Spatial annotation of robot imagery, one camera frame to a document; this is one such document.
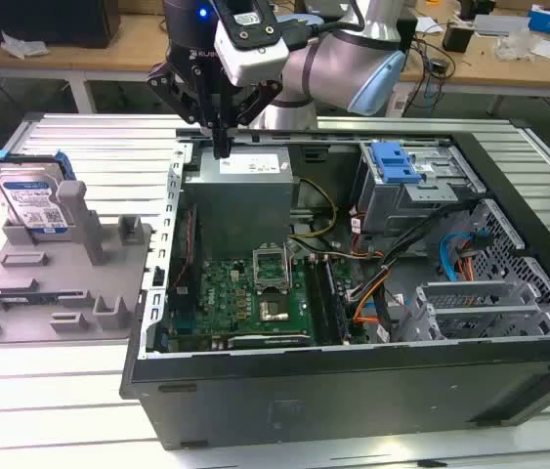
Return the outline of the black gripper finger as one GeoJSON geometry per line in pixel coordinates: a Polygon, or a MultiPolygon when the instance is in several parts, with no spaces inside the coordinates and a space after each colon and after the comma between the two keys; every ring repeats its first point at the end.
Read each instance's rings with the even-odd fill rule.
{"type": "Polygon", "coordinates": [[[188,64],[185,75],[182,77],[168,62],[156,64],[148,73],[147,85],[184,121],[198,124],[212,141],[214,157],[222,158],[223,124],[210,86],[213,75],[199,62],[188,64]]]}
{"type": "Polygon", "coordinates": [[[222,92],[222,157],[229,157],[233,138],[231,130],[247,126],[280,93],[277,80],[266,80],[257,85],[240,88],[226,83],[222,92]]]}

